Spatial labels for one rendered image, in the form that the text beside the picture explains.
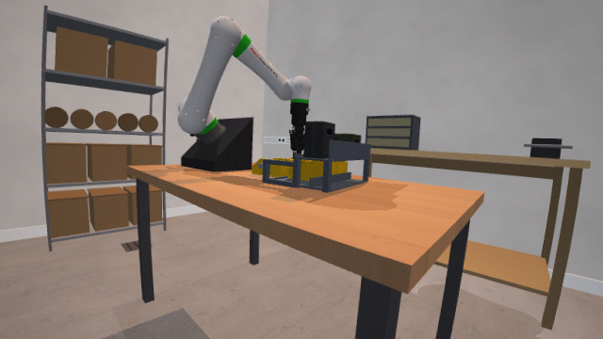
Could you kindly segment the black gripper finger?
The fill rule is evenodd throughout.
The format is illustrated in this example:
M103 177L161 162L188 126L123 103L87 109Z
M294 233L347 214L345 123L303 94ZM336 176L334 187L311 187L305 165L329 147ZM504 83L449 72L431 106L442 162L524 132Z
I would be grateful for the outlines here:
M290 146L291 146L291 150L293 151L293 157L294 154L298 154L298 147L299 147L299 137L301 134L301 129L299 129L298 131L298 135L295 136L295 127L291 130L289 130L289 134L290 134Z
M304 131L302 129L301 136L299 137L299 147L298 147L299 153L302 153L303 149L304 149Z

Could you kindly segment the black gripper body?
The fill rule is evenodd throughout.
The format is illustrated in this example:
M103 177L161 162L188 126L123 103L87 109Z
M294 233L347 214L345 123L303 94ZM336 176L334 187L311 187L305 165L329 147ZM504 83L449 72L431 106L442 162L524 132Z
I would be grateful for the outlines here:
M292 119L291 119L291 124L293 125L292 129L295 127L295 136L298 135L298 131L301 128L301 134L302 135L302 129L304 131L304 125L306 122L306 115L302 115L302 114L292 114Z

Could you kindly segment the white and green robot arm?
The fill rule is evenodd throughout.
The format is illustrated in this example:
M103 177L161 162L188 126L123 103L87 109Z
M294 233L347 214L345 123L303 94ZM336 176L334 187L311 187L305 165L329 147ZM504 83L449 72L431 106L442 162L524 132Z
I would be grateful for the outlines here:
M184 132L206 145L225 133L226 127L217 121L210 108L232 55L256 73L281 100L291 100L291 115L308 115L311 83L306 77L297 76L287 81L233 19L217 17L210 28L204 57L193 86L189 95L178 105L178 124Z

